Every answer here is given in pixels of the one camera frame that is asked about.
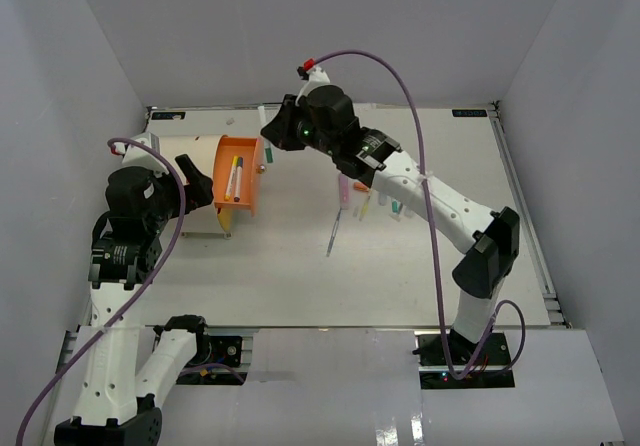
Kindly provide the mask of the yellow cap white marker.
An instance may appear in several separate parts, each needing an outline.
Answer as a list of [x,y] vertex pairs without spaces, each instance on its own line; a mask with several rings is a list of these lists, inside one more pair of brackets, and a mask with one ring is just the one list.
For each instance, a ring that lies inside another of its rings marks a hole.
[[236,170],[237,170],[237,164],[238,164],[238,160],[239,159],[240,158],[237,155],[234,155],[234,157],[232,159],[231,169],[230,169],[230,172],[229,172],[227,186],[226,186],[226,189],[225,189],[225,195],[224,195],[224,200],[225,201],[229,201],[231,199],[231,195],[232,195],[232,192],[233,192],[234,181],[235,181]]

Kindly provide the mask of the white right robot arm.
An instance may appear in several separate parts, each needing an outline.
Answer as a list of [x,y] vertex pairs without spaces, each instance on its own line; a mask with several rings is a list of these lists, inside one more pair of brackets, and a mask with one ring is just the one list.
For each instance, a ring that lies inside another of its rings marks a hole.
[[283,151],[312,148],[329,156],[342,174],[399,201],[442,233],[462,255],[452,271],[460,289],[452,354],[466,365],[486,355],[485,329],[519,255],[516,211],[494,211],[421,173],[396,140],[361,125],[351,99],[335,85],[285,95],[261,135]]

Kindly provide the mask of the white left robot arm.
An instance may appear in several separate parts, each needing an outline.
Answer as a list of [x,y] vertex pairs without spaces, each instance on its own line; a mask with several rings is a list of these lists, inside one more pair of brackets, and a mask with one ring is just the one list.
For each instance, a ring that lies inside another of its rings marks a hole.
[[168,222],[213,202],[212,179],[186,154],[175,162],[178,176],[126,166],[108,178],[108,209],[92,233],[93,337],[80,349],[87,369],[71,417],[55,427],[57,445],[157,444],[162,405],[179,373],[210,356],[204,318],[173,316],[160,328],[156,351],[136,366],[140,293],[166,260],[160,236]]

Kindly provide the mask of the yellow bottom drawer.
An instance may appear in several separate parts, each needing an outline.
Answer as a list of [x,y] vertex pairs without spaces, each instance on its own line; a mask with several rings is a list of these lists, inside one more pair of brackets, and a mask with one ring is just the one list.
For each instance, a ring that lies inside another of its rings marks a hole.
[[225,234],[230,234],[233,225],[234,211],[230,208],[219,208],[217,210],[217,220],[221,230]]

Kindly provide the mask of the orange drawer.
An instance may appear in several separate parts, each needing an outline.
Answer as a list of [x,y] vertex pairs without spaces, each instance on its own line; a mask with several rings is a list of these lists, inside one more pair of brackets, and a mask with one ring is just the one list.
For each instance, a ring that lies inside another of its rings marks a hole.
[[213,168],[215,207],[247,210],[256,216],[265,166],[260,138],[222,136]]

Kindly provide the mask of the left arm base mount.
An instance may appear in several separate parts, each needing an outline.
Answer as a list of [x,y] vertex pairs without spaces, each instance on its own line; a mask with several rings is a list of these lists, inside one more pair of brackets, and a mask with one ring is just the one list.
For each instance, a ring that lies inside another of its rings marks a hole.
[[177,378],[178,385],[241,386],[247,376],[241,336],[186,333],[195,355],[183,365],[192,372]]

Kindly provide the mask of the blue cap white marker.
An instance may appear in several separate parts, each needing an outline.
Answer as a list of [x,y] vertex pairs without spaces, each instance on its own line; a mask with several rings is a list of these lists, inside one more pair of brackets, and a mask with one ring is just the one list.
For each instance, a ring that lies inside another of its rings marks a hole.
[[237,164],[237,170],[235,175],[235,183],[234,183],[234,193],[233,200],[234,202],[240,202],[241,200],[241,191],[242,191],[242,177],[243,177],[243,169],[244,169],[244,158],[239,157]]

